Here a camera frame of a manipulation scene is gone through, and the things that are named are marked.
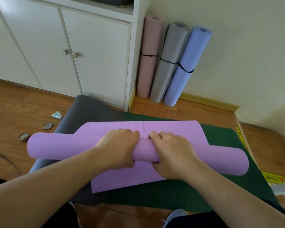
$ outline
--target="cabinet door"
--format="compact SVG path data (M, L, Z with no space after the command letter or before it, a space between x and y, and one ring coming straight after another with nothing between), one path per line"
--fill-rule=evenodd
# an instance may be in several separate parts
M33 0L0 0L0 10L42 87L76 96L80 86L59 16L60 7Z
M28 85L39 85L1 18L0 79Z
M125 107L129 25L62 9L84 95Z

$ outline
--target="white wall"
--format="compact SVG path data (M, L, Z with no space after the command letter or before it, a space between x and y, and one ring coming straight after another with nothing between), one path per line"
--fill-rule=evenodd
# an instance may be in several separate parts
M184 92L285 136L285 0L150 0L149 13L213 32Z

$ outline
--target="black elastic band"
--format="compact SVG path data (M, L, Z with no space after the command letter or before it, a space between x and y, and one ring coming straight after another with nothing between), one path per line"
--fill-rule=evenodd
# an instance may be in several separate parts
M174 64L174 65L176 65L176 64L177 64L177 62L176 62L176 63L169 62L169 61L166 61L166 60L162 59L161 57L160 57L160 60L162 60L162 61L164 61L164 62L168 62L168 63Z
M148 56L148 57L158 57L158 54L157 55L145 55L145 54L142 54L140 53L142 56Z
M194 69L192 70L192 71L190 71L190 72L188 72L187 70L185 70L184 68L183 68L183 66L180 64L180 63L178 63L178 65L180 66L180 68L182 68L184 71L186 71L187 73L192 73L193 71L194 71Z

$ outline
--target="yellow label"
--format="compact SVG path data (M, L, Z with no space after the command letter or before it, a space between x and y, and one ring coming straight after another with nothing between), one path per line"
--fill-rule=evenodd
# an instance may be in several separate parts
M268 172L262 171L262 174L267 182L275 183L275 184L283 184L285 183L285 177L277 174L271 174Z
M239 139L241 140L242 144L243 144L245 147L247 147L247 146L246 146L246 143L245 143L245 140L244 140L244 138L243 138L243 136L242 136L242 133L241 133L241 131L239 130L239 127L236 127L236 131L237 131L238 134L239 134Z

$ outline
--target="hand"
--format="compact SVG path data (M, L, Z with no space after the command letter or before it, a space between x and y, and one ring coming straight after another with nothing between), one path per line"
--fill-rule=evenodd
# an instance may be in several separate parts
M100 155L104 169L132 168L132 152L139 140L139 132L131 130L110 130L92 148Z
M173 133L152 131L149 134L159 156L159 163L152 163L160 176L187 181L203 162L197 157L192 145L184 137Z

